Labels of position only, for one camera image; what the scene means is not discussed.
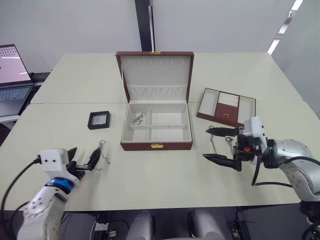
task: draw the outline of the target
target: white velvet lining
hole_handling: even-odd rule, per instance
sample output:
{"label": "white velvet lining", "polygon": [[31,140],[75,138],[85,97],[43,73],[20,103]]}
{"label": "white velvet lining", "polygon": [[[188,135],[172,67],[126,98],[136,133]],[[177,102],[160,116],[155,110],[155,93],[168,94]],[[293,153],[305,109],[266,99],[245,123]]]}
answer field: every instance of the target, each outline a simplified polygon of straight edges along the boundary
{"label": "white velvet lining", "polygon": [[[133,120],[146,113],[140,125]],[[186,103],[129,104],[122,143],[191,142]]]}
{"label": "white velvet lining", "polygon": [[[203,93],[203,98],[199,107],[199,113],[214,116],[217,103],[227,104],[234,107],[238,106],[239,96],[220,92],[217,90],[206,88]],[[238,123],[244,124],[245,120],[248,120],[256,115],[256,100],[253,98],[240,96],[239,99],[239,111],[238,111]]]}
{"label": "white velvet lining", "polygon": [[121,56],[132,100],[185,100],[191,56]]}

